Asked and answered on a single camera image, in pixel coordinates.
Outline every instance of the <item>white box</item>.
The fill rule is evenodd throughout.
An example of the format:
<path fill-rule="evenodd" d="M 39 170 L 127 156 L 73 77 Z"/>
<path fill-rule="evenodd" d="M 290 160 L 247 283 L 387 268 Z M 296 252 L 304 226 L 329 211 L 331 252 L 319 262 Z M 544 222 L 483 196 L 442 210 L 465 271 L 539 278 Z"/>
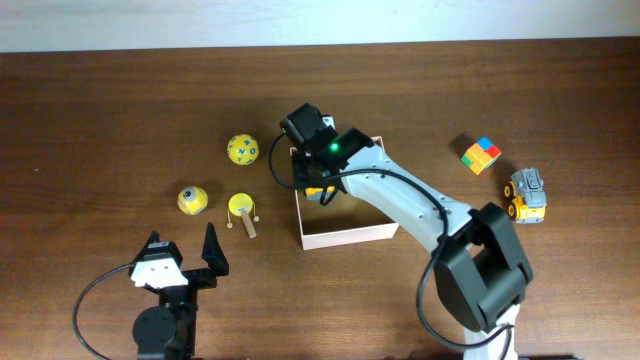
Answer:
<path fill-rule="evenodd" d="M 372 137 L 384 150 L 382 138 Z M 290 155 L 297 150 L 291 148 Z M 300 238 L 304 250 L 390 239 L 398 224 L 367 202 L 342 192 L 327 206 L 295 192 Z"/>

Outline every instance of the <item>colorful cube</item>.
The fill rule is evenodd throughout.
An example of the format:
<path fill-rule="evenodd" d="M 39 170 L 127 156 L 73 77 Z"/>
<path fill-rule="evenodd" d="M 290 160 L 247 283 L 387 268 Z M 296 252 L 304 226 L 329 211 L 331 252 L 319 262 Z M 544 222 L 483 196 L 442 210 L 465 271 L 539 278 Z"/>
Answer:
<path fill-rule="evenodd" d="M 483 137 L 467 150 L 462 157 L 462 162 L 476 175 L 480 175 L 484 169 L 496 161 L 500 154 L 502 154 L 500 149 L 493 145 L 489 139 Z"/>

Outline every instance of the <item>yellow ball with blue pattern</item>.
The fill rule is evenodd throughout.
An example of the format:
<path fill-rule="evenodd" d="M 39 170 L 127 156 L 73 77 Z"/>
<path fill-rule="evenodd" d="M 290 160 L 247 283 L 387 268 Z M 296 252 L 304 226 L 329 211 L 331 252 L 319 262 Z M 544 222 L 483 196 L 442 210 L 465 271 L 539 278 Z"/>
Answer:
<path fill-rule="evenodd" d="M 249 165 L 258 158 L 258 142 L 247 134 L 236 135 L 229 140 L 227 155 L 238 165 Z"/>
<path fill-rule="evenodd" d="M 178 207 L 187 215 L 198 215 L 207 207 L 209 197 L 197 186 L 187 186 L 178 194 Z"/>

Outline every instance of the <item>toy truck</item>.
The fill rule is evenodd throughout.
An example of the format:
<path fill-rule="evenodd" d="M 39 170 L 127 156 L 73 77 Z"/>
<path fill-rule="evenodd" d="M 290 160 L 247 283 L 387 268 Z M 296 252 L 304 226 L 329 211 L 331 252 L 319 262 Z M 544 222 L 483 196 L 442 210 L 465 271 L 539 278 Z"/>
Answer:
<path fill-rule="evenodd" d="M 542 189 L 544 181 L 535 168 L 516 171 L 511 182 L 504 187 L 504 196 L 511 198 L 508 213 L 518 224 L 544 221 L 547 196 Z"/>

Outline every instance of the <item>brown wooden surface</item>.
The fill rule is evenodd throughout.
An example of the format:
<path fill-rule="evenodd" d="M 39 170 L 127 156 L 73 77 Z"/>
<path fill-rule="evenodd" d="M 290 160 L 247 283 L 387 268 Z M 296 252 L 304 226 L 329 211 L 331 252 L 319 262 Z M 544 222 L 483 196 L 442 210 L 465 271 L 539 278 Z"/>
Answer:
<path fill-rule="evenodd" d="M 638 358 L 638 38 L 0 55 L 0 357 L 90 358 L 71 330 L 84 286 L 154 229 L 185 268 L 202 266 L 207 221 L 231 274 L 200 294 L 201 357 L 449 353 L 417 319 L 429 256 L 406 232 L 301 250 L 294 198 L 265 155 L 306 101 L 339 129 L 383 136 L 399 164 L 474 206 L 501 201 L 514 168 L 537 167 L 549 207 L 543 224 L 517 227 L 535 271 L 519 353 Z M 489 136 L 503 160 L 475 176 L 449 144 L 463 132 Z M 258 139 L 257 163 L 227 159 L 236 133 Z M 186 184 L 209 194 L 199 216 L 176 206 Z M 258 205 L 256 239 L 224 226 L 240 191 Z M 462 340 L 433 284 L 427 293 L 434 326 Z M 155 303 L 119 274 L 87 297 L 80 327 L 131 359 L 133 321 Z"/>

